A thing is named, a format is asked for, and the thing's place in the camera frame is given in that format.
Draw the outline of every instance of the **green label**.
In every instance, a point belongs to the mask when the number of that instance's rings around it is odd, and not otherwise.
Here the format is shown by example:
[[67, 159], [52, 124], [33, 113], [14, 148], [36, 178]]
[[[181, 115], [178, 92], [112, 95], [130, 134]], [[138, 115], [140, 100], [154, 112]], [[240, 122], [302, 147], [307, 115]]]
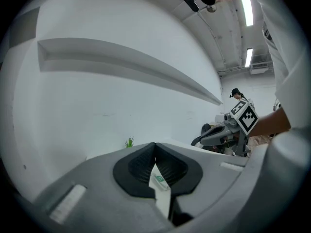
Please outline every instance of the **green label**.
[[160, 181], [160, 182], [163, 182], [163, 181], [164, 181], [164, 179], [162, 178], [162, 176], [157, 176], [156, 179], [157, 179], [158, 181]]

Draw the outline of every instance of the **black hair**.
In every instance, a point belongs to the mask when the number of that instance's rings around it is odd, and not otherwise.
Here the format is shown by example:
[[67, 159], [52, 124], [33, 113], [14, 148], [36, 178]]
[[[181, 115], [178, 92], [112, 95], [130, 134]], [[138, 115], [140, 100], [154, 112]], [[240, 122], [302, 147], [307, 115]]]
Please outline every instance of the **black hair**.
[[232, 92], [231, 92], [231, 94], [230, 94], [230, 97], [231, 97], [231, 98], [234, 97], [235, 94], [241, 95], [242, 98], [244, 98], [246, 101], [248, 101], [248, 100], [246, 99], [246, 97], [244, 96], [244, 94], [241, 93], [241, 92], [239, 91], [238, 88], [234, 88], [234, 89], [232, 90]]

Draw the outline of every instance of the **ceiling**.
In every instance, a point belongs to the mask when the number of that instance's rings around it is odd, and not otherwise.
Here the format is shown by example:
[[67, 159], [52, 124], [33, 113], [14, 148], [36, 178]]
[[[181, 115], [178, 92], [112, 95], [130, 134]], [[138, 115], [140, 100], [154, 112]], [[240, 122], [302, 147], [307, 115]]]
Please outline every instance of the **ceiling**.
[[254, 25], [246, 26], [241, 0], [219, 1], [217, 10], [208, 12], [200, 0], [202, 11], [193, 12], [183, 0], [152, 0], [175, 15], [198, 39], [220, 76], [245, 65], [246, 51], [253, 48], [252, 63], [270, 61], [262, 35], [263, 14], [257, 0], [251, 0]]

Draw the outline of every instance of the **ceiling light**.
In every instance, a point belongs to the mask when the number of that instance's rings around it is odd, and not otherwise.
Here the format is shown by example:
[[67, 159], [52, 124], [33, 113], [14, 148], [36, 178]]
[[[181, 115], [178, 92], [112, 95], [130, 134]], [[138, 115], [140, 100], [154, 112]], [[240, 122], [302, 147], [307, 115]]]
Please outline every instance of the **ceiling light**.
[[251, 0], [242, 0], [242, 3], [245, 13], [246, 25], [252, 26], [254, 24], [254, 20]]
[[253, 49], [248, 49], [247, 50], [245, 67], [249, 67], [249, 65], [251, 64], [252, 55], [253, 55]]

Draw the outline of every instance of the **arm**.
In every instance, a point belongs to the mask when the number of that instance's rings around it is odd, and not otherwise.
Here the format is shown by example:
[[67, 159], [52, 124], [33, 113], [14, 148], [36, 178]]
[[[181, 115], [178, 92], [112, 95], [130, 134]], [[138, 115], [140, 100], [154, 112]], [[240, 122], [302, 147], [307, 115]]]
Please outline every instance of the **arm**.
[[281, 133], [291, 128], [283, 108], [259, 119], [249, 136]]

